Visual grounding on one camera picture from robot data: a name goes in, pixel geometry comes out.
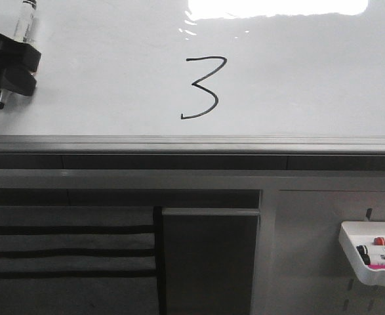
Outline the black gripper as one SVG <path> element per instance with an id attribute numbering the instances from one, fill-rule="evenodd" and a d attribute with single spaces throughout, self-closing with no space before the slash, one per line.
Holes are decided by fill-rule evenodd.
<path id="1" fill-rule="evenodd" d="M 15 41 L 0 33 L 0 91 L 33 96 L 37 81 L 31 72 L 37 71 L 40 59 L 41 53 L 29 43 Z M 12 65 L 21 65 L 28 70 Z"/>

